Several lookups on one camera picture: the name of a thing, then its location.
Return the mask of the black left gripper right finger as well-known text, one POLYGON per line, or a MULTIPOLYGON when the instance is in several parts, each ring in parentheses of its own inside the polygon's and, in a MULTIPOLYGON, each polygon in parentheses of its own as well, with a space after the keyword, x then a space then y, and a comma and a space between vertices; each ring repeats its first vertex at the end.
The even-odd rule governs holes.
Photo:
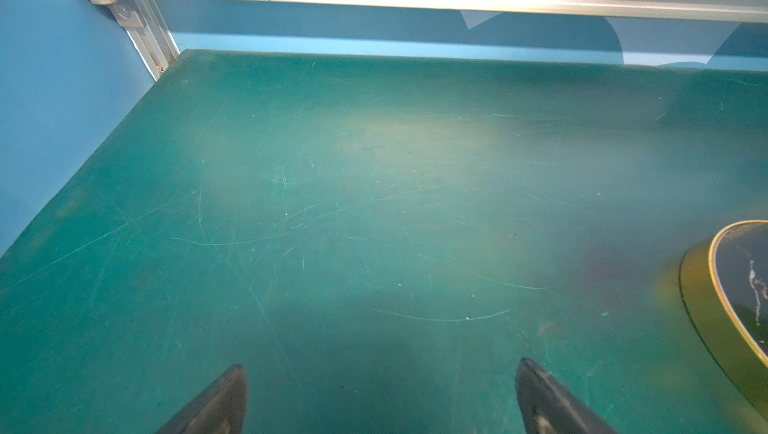
POLYGON ((617 433, 549 371, 530 358, 522 358, 518 364, 515 392, 527 434, 617 433))

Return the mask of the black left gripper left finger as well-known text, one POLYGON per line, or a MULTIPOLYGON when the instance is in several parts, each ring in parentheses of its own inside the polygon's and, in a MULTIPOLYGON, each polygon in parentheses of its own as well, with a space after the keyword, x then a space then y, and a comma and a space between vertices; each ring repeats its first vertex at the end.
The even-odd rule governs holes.
POLYGON ((243 432, 248 382, 242 365, 234 364, 185 405, 157 434, 243 432))

